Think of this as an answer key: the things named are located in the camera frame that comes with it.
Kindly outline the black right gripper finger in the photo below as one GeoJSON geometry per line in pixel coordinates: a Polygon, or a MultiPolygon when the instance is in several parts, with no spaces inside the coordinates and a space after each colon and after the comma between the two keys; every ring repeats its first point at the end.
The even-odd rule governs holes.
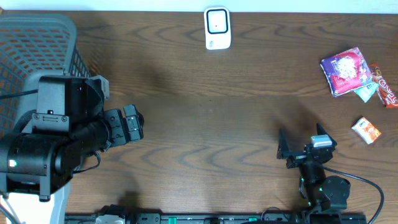
{"type": "Polygon", "coordinates": [[[323,128],[323,126],[320,123],[317,123],[317,134],[318,135],[327,135],[331,140],[331,144],[335,145],[335,140],[325,131],[325,129],[323,128]]]}
{"type": "Polygon", "coordinates": [[[277,158],[286,159],[289,157],[289,145],[283,129],[279,130],[279,145],[277,148],[277,158]]]}

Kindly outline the orange tissue pack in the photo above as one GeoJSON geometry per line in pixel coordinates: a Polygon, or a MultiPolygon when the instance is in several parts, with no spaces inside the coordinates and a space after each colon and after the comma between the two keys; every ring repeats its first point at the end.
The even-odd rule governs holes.
{"type": "Polygon", "coordinates": [[[381,135],[381,132],[365,117],[360,118],[351,129],[355,131],[366,144],[372,144],[381,135]]]}

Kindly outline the teal snack packet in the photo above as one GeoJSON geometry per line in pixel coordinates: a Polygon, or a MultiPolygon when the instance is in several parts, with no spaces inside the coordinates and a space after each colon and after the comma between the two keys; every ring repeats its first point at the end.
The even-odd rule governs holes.
{"type": "Polygon", "coordinates": [[[377,83],[372,83],[367,86],[361,87],[354,92],[366,103],[378,89],[377,83]]]}

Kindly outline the red purple floral tissue pack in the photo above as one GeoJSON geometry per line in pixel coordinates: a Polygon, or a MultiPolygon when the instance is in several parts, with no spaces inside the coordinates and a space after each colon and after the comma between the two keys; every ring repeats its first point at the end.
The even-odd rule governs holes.
{"type": "Polygon", "coordinates": [[[373,82],[369,66],[358,47],[321,60],[320,66],[334,97],[366,87],[373,82]]]}

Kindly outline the orange brown snack bar wrapper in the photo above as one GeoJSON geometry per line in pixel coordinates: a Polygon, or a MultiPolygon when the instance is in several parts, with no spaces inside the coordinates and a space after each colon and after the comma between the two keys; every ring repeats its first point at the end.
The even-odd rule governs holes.
{"type": "Polygon", "coordinates": [[[378,84],[378,88],[376,91],[385,108],[397,108],[396,94],[390,89],[386,80],[382,77],[379,65],[376,63],[372,63],[369,67],[372,72],[373,82],[378,84]]]}

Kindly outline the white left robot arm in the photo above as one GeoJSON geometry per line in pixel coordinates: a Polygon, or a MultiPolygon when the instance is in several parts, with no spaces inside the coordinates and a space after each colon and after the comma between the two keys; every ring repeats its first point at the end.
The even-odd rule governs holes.
{"type": "Polygon", "coordinates": [[[34,219],[29,196],[46,203],[53,194],[59,200],[47,216],[63,222],[67,185],[81,172],[84,159],[143,138],[144,117],[134,105],[104,109],[108,88],[101,76],[47,75],[29,90],[37,97],[36,106],[25,105],[12,131],[1,139],[1,212],[11,223],[34,219]],[[20,214],[7,202],[12,194],[19,197],[20,214]]]}

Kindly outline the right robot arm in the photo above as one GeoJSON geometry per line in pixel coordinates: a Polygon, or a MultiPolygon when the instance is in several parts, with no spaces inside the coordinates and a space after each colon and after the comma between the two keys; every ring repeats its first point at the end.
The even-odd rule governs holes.
{"type": "Polygon", "coordinates": [[[326,176],[323,167],[333,158],[336,146],[336,141],[320,124],[317,124],[317,134],[302,151],[290,150],[284,131],[279,130],[277,158],[285,159],[288,169],[300,170],[299,192],[309,204],[309,210],[304,213],[307,223],[313,215],[340,216],[341,211],[347,209],[350,182],[337,175],[326,176]]]}

